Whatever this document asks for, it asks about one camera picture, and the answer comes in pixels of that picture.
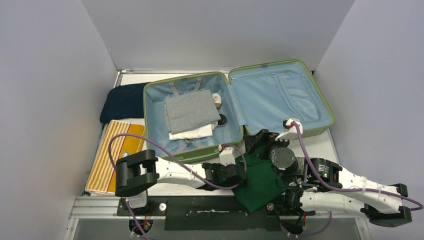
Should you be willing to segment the green suitcase with blue lining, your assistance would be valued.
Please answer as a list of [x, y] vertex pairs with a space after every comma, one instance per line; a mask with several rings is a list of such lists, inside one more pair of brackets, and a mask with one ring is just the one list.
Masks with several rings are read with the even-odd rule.
[[[169, 138], [166, 101], [194, 92], [219, 94], [218, 112], [226, 117], [212, 136], [193, 140]], [[245, 135], [266, 129], [284, 131], [283, 122], [296, 118], [303, 136], [325, 132], [334, 115], [312, 73], [300, 60], [286, 60], [239, 67], [228, 74], [218, 71], [163, 79], [143, 90], [144, 120], [148, 143], [158, 157], [174, 155], [183, 163], [196, 163], [218, 155], [220, 144], [237, 145]]]

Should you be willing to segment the white oval lotion bottle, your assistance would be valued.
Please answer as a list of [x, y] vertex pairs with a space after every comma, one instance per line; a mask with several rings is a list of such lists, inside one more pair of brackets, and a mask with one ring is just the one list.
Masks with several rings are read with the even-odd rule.
[[213, 98], [215, 107], [217, 109], [220, 109], [221, 106], [222, 106], [222, 97], [221, 97], [221, 95], [218, 94], [218, 93], [213, 93], [212, 94], [212, 98]]

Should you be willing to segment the yellow striped towel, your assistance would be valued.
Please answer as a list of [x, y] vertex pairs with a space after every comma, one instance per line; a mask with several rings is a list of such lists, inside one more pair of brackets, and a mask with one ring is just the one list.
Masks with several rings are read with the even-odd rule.
[[98, 146], [96, 156], [85, 185], [85, 191], [93, 196], [114, 195], [116, 190], [116, 172], [112, 162], [135, 154], [142, 150], [144, 140], [133, 136], [120, 136], [119, 134], [146, 135], [146, 127], [139, 123], [129, 123], [120, 120], [112, 120], [105, 129]]

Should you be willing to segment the dark green cloth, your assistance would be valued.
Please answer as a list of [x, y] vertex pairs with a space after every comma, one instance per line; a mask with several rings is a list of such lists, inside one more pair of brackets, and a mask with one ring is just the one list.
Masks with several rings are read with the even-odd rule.
[[283, 183], [272, 169], [272, 162], [246, 154], [247, 185], [232, 190], [238, 202], [253, 213], [282, 195], [288, 185]]

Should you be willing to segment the grey shirt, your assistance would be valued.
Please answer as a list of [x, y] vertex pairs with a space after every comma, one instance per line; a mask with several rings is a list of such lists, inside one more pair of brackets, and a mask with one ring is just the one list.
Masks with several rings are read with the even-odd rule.
[[165, 100], [165, 122], [171, 134], [192, 131], [220, 119], [210, 90], [172, 96]]

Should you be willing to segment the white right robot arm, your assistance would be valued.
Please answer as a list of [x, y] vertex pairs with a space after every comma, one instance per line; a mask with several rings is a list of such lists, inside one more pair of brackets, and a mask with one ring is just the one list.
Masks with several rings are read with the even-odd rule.
[[388, 228], [412, 222], [411, 209], [402, 204], [408, 197], [404, 184], [379, 184], [325, 158], [298, 157], [289, 148], [297, 138], [294, 127], [283, 133], [262, 129], [243, 137], [246, 153], [269, 162], [276, 173], [283, 211], [344, 213]]

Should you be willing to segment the white shirt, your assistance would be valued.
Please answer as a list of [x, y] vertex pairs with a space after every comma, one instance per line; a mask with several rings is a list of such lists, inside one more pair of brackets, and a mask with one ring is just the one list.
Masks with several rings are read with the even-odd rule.
[[200, 128], [185, 131], [181, 133], [172, 134], [168, 133], [170, 140], [192, 140], [192, 139], [200, 139], [211, 137], [213, 135], [214, 129], [218, 126], [217, 122], [202, 126]]

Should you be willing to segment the black round cosmetic jar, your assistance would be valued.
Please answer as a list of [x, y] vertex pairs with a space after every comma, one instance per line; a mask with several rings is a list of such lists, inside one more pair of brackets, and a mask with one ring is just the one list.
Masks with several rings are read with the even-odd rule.
[[217, 127], [223, 127], [227, 123], [227, 117], [224, 114], [219, 114], [220, 119], [217, 121]]

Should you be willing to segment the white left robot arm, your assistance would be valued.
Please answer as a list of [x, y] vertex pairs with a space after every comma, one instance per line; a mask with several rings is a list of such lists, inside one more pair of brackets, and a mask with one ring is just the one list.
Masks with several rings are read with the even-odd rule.
[[247, 181], [245, 163], [228, 157], [226, 154], [223, 163], [178, 164], [156, 156], [151, 149], [126, 155], [115, 163], [115, 196], [126, 199], [132, 211], [143, 215], [150, 207], [147, 191], [156, 184], [205, 191], [243, 186]]

